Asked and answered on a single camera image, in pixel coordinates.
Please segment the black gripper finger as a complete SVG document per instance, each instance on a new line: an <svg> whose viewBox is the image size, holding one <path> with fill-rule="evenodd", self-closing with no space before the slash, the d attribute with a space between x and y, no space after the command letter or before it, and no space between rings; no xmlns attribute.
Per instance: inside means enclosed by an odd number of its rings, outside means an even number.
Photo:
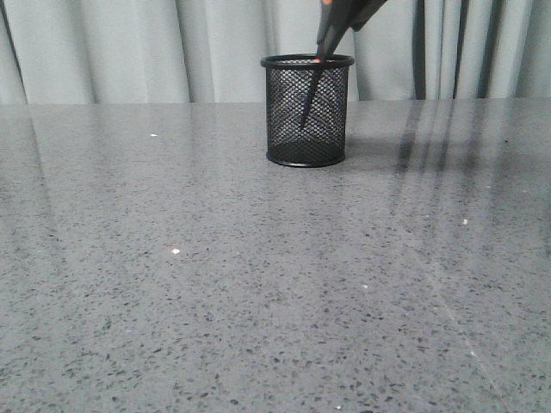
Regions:
<svg viewBox="0 0 551 413"><path fill-rule="evenodd" d="M356 0L351 4L350 28L358 32L386 3L386 0Z"/></svg>

